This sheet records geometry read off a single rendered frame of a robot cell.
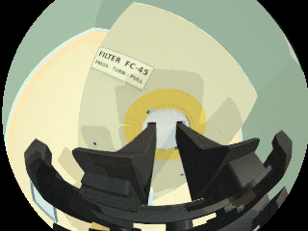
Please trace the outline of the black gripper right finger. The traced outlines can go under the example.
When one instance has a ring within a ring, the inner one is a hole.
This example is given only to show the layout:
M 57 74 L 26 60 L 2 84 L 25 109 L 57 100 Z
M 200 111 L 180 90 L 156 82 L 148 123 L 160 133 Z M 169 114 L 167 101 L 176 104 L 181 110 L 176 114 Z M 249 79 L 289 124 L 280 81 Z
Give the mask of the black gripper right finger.
M 204 192 L 216 180 L 220 171 L 228 162 L 235 161 L 257 149 L 258 138 L 243 142 L 220 145 L 211 139 L 199 135 L 192 128 L 176 122 L 176 142 L 182 168 L 185 170 L 190 199 L 204 199 Z

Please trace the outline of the white cylinder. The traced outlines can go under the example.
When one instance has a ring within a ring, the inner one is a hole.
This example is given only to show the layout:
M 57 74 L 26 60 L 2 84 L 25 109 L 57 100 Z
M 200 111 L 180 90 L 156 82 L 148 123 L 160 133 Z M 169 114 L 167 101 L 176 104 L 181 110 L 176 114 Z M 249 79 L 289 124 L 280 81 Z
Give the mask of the white cylinder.
M 142 125 L 145 130 L 151 122 L 157 122 L 157 147 L 158 149 L 172 149 L 177 146 L 176 142 L 176 122 L 181 122 L 189 126 L 188 117 L 176 109 L 157 109 L 151 108 L 147 119 Z

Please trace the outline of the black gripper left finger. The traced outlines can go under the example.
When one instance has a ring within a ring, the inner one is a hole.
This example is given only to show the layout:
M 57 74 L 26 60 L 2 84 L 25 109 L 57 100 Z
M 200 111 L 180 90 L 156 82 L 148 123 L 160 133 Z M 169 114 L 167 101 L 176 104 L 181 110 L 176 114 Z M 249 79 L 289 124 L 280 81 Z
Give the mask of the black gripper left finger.
M 131 181 L 142 205 L 149 203 L 151 174 L 157 151 L 157 122 L 151 122 L 130 143 L 118 151 L 87 147 L 72 150 L 74 161 L 85 172 Z

